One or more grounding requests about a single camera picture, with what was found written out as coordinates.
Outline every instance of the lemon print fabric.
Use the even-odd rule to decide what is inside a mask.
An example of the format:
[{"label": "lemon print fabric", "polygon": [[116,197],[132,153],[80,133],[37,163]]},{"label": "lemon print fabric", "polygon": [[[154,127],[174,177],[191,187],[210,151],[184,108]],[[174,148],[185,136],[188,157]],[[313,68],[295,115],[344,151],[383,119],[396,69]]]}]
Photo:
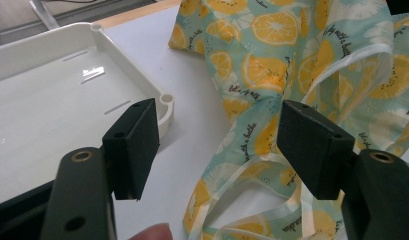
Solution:
[{"label": "lemon print fabric", "polygon": [[[344,230],[340,201],[314,199],[276,145],[285,99],[319,111],[357,148],[409,147],[409,13],[391,16],[384,0],[183,0],[169,46],[202,55],[231,124],[186,206],[188,239],[335,239]],[[218,200],[247,183],[285,202],[207,226]]]}]

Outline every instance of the wooden strip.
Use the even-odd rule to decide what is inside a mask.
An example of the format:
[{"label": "wooden strip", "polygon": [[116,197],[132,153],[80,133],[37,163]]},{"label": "wooden strip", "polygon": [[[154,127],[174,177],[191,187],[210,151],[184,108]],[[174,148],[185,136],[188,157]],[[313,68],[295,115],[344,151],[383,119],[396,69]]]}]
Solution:
[{"label": "wooden strip", "polygon": [[101,24],[104,28],[110,28],[167,8],[177,6],[180,4],[180,2],[181,0],[163,0],[161,2],[156,2],[141,8],[98,20],[95,23]]}]

